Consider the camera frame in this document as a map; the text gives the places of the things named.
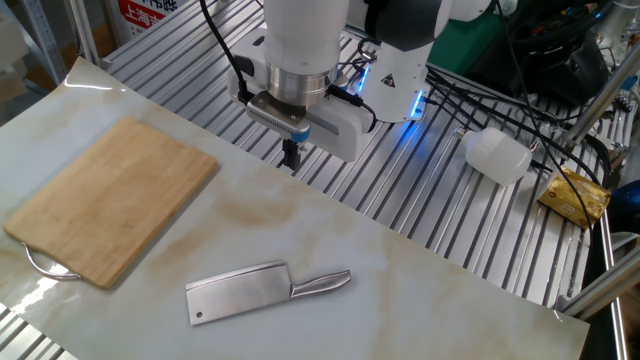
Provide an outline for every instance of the wooden cutting board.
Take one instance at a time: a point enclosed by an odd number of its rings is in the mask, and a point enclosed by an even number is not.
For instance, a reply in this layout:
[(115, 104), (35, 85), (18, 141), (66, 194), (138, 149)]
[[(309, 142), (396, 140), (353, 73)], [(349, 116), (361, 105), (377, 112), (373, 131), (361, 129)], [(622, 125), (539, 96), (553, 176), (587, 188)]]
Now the wooden cutting board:
[(108, 288), (215, 166), (212, 156), (126, 117), (3, 228)]

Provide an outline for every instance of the white container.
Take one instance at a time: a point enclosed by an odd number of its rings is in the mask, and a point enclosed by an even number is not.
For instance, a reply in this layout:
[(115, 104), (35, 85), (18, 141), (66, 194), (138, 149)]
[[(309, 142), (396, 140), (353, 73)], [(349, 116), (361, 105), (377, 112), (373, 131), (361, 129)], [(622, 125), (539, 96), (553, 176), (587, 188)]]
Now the white container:
[(458, 129), (456, 135), (467, 148), (469, 165), (500, 185), (514, 184), (529, 168), (531, 151), (498, 129)]

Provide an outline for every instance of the marble surface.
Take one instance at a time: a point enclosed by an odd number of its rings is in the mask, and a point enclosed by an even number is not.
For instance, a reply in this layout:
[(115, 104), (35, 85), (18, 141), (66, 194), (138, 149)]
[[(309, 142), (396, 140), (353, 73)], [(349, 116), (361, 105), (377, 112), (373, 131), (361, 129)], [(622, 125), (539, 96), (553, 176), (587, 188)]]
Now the marble surface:
[[(219, 167), (110, 291), (40, 276), (0, 232), (0, 302), (79, 359), (579, 358), (587, 324), (476, 277), (83, 60), (0, 128), (0, 223), (124, 116)], [(329, 295), (189, 325), (185, 284), (278, 259), (294, 283), (345, 269), (353, 280)]]

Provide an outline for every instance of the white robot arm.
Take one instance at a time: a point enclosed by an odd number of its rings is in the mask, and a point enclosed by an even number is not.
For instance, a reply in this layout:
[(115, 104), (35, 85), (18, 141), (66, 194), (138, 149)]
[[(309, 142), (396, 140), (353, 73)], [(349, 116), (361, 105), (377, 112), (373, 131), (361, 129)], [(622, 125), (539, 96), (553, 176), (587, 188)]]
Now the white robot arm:
[[(238, 99), (234, 69), (227, 73), (229, 92), (250, 118), (283, 137), (286, 166), (298, 166), (298, 146), (306, 141), (354, 161), (369, 141), (373, 121), (354, 104), (364, 100), (387, 122), (422, 117), (426, 59), (452, 9), (453, 0), (265, 0), (267, 28), (247, 34), (231, 49), (255, 96), (246, 104)], [(362, 99), (332, 85), (347, 22), (382, 42), (377, 61), (356, 86)]]

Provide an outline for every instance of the yellow packet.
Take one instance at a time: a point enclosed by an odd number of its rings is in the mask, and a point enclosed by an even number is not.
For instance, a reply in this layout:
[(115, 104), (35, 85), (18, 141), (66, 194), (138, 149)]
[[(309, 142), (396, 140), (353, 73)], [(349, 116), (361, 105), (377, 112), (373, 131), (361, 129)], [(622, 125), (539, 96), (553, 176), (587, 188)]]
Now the yellow packet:
[[(576, 187), (578, 193), (580, 193), (582, 201), (584, 201), (584, 204), (587, 206), (591, 223), (594, 224), (600, 219), (602, 213), (604, 213), (604, 210), (609, 205), (611, 193), (564, 166), (562, 167), (562, 171), (571, 180), (571, 183)], [(585, 230), (588, 228), (582, 205), (580, 205), (576, 193), (559, 172), (556, 171), (551, 175), (546, 188), (542, 191), (541, 195), (538, 196), (538, 201), (581, 228)]]

